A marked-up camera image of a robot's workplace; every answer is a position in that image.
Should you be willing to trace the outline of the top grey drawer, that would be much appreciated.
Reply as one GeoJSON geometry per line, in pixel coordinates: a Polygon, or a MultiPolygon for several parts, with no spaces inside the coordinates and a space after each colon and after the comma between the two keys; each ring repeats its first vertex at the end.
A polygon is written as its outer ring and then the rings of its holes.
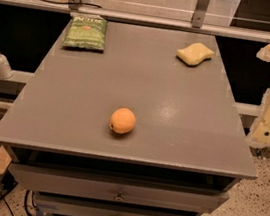
{"type": "Polygon", "coordinates": [[[124,204],[211,213],[229,199],[227,192],[146,183],[80,172],[12,164],[24,189],[124,204]]]}

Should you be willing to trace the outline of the orange fruit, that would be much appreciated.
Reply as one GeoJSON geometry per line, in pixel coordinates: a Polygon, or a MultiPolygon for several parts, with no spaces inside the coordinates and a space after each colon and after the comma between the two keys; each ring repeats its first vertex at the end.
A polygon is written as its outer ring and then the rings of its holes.
{"type": "Polygon", "coordinates": [[[129,133],[134,129],[136,125],[136,116],[130,109],[121,108],[117,109],[110,116],[110,129],[116,134],[125,134],[129,133]]]}

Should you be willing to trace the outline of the yellow sponge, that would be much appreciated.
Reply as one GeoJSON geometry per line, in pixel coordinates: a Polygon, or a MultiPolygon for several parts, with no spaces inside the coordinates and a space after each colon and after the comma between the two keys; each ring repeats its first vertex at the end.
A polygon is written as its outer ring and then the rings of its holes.
{"type": "Polygon", "coordinates": [[[211,59],[214,55],[215,52],[202,43],[190,44],[188,47],[178,49],[176,53],[176,57],[189,67],[197,66],[206,59],[211,59]]]}

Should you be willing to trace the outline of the right metal bracket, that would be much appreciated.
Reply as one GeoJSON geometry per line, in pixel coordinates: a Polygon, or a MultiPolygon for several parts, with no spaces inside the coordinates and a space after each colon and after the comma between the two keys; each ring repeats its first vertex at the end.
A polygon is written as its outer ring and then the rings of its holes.
{"type": "Polygon", "coordinates": [[[192,27],[201,28],[204,22],[204,18],[209,7],[210,0],[197,0],[194,13],[192,14],[192,27]]]}

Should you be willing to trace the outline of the green jalapeno chip bag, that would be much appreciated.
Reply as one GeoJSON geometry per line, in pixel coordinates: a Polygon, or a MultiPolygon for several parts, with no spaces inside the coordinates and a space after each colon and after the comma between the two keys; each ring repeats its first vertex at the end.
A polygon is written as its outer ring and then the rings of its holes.
{"type": "Polygon", "coordinates": [[[107,21],[98,15],[71,14],[63,47],[104,51],[107,21]]]}

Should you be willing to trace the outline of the grey drawer cabinet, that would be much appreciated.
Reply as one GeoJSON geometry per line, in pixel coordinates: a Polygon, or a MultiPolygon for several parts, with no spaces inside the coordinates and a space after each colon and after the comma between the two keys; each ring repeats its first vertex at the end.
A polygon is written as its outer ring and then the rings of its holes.
{"type": "Polygon", "coordinates": [[[55,44],[0,122],[10,172],[49,216],[201,216],[256,174],[205,34],[109,23],[103,52],[55,44]]]}

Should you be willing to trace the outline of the middle grey drawer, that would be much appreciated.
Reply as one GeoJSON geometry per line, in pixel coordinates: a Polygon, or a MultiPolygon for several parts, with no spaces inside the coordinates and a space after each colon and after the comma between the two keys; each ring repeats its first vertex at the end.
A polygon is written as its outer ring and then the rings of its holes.
{"type": "Polygon", "coordinates": [[[63,216],[185,216],[98,201],[77,201],[71,198],[64,199],[37,194],[35,198],[36,204],[43,211],[63,216]]]}

